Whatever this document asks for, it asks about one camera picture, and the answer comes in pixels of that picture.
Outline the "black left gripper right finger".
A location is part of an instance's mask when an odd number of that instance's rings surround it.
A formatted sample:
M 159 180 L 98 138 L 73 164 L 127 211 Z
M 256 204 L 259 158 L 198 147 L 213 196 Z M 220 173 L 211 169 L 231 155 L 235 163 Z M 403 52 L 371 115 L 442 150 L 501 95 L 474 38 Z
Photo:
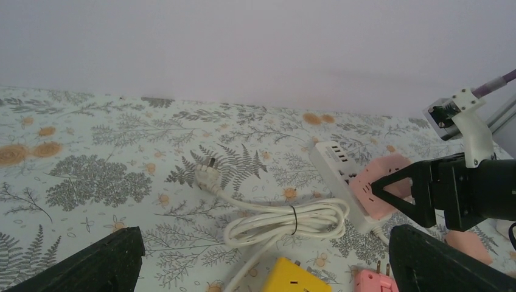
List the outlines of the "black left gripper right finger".
M 515 291 L 515 278 L 408 224 L 391 229 L 389 263 L 399 291 Z

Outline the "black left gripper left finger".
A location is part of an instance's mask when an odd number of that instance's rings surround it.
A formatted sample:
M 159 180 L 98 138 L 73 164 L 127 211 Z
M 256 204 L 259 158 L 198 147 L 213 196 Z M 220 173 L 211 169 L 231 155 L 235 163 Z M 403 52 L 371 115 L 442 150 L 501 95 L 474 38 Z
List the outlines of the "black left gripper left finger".
M 57 260 L 60 239 L 43 248 L 39 228 L 28 248 L 1 234 L 1 291 L 134 291 L 145 256 L 139 227 L 120 229 Z

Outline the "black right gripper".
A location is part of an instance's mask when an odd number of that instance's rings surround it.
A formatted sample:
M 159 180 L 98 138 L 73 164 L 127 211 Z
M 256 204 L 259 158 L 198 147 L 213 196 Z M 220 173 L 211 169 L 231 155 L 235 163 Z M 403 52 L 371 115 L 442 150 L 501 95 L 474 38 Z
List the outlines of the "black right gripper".
M 388 172 L 372 193 L 423 228 L 444 214 L 449 230 L 467 231 L 484 220 L 515 221 L 515 160 L 483 160 L 465 166 L 462 155 L 416 162 Z

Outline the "pink plug adapter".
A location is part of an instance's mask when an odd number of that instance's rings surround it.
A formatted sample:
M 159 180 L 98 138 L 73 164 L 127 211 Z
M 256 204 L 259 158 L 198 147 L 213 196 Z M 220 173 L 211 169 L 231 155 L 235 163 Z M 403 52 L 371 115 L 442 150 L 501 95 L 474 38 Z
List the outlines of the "pink plug adapter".
M 378 261 L 375 271 L 360 270 L 354 277 L 353 292 L 399 292 L 395 279 L 391 277 L 390 263 L 385 268 L 385 273 L 382 273 L 382 262 Z

